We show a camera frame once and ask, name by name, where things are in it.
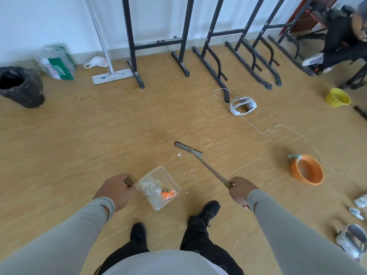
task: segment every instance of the black plastic bag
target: black plastic bag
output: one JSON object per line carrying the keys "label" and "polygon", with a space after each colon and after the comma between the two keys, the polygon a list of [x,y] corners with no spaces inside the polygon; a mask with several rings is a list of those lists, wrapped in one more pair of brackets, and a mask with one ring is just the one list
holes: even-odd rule
{"label": "black plastic bag", "polygon": [[43,83],[38,71],[24,67],[0,67],[0,95],[26,108],[43,104]]}

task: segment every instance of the green and white plastic bag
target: green and white plastic bag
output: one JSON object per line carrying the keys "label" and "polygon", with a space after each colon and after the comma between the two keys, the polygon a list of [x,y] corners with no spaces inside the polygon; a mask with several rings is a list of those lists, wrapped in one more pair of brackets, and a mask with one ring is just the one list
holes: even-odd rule
{"label": "green and white plastic bag", "polygon": [[64,47],[45,47],[36,61],[42,70],[52,78],[62,80],[74,79],[76,65]]}

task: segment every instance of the white sneaker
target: white sneaker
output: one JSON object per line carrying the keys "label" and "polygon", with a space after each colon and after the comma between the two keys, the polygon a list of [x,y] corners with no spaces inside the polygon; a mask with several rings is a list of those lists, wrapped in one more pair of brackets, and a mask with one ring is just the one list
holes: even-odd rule
{"label": "white sneaker", "polygon": [[327,69],[324,69],[322,73],[328,73],[329,71],[331,71],[334,67],[328,67]]}
{"label": "white sneaker", "polygon": [[316,55],[308,58],[302,62],[303,66],[310,66],[311,64],[322,64],[324,60],[324,53],[317,53]]}

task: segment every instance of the sneaker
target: sneaker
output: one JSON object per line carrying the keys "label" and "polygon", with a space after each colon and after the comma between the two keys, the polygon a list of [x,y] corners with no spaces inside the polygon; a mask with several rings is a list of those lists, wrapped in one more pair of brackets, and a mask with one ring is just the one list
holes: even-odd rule
{"label": "sneaker", "polygon": [[132,226],[130,240],[134,240],[146,246],[146,229],[143,223],[138,222]]}
{"label": "sneaker", "polygon": [[212,220],[221,209],[221,205],[218,201],[207,202],[197,217],[204,221],[205,226],[210,227],[209,221]]}
{"label": "sneaker", "polygon": [[324,60],[324,53],[317,53],[316,55],[308,58],[302,62],[303,66],[310,66],[311,64],[322,64]]}
{"label": "sneaker", "polygon": [[334,67],[328,67],[327,69],[324,69],[322,73],[328,73],[329,71],[331,71]]}

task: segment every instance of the sleeve cuff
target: sleeve cuff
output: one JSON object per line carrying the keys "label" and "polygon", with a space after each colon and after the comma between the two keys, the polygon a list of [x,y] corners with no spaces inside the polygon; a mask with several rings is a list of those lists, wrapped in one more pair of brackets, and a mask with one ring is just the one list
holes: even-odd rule
{"label": "sleeve cuff", "polygon": [[264,200],[267,198],[269,198],[269,195],[266,192],[260,189],[255,189],[250,192],[250,194],[247,196],[246,201],[251,211],[254,211],[255,203],[260,202],[261,200]]}
{"label": "sleeve cuff", "polygon": [[108,208],[109,214],[107,216],[107,221],[110,220],[112,218],[113,213],[115,212],[115,204],[113,202],[112,199],[107,198],[107,197],[101,197],[101,198],[96,198],[93,200],[95,203],[98,203],[100,206],[105,206]]}

